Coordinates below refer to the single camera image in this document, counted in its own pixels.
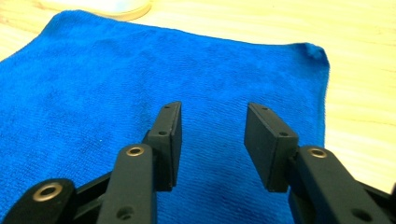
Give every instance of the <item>wooden surface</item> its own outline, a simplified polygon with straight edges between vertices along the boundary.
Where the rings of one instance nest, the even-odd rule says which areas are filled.
[[[135,2],[130,2],[130,0],[125,0],[125,1],[107,1],[107,2],[116,2],[118,5],[123,6],[122,2],[128,2],[128,3],[134,3],[131,4],[130,6],[128,6],[128,8],[125,7],[113,7],[112,10],[113,11],[103,11],[100,10],[99,8],[106,8],[109,6],[114,6],[114,4],[108,4],[108,5],[96,5],[93,6],[92,2],[96,2],[95,0],[90,0],[90,1],[86,1],[83,2],[81,0],[78,0],[79,3],[87,3],[87,4],[79,4],[77,5],[72,5],[73,1],[69,1],[69,0],[36,0],[37,3],[39,4],[39,7],[41,7],[42,9],[46,10],[46,9],[55,9],[55,10],[84,10],[84,11],[90,11],[95,13],[98,16],[104,16],[104,17],[109,17],[111,19],[115,19],[117,21],[131,21],[131,20],[135,20],[139,17],[142,17],[144,15],[146,15],[146,13],[149,12],[149,10],[151,9],[151,3],[149,0],[146,1],[135,1]]]
[[[56,13],[0,0],[0,60]],[[355,178],[390,192],[396,181],[396,1],[153,0],[137,23],[251,43],[311,42],[331,63],[326,148]]]

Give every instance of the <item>blue microfiber cloth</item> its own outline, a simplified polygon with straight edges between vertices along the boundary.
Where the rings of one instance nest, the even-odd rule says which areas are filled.
[[[324,143],[329,63],[308,43],[249,44],[113,21],[56,15],[0,63],[0,220],[32,187],[77,187],[140,143],[162,105],[182,102],[177,186],[158,193],[159,223],[292,223],[287,194],[268,193],[244,147],[248,102],[271,107]]]

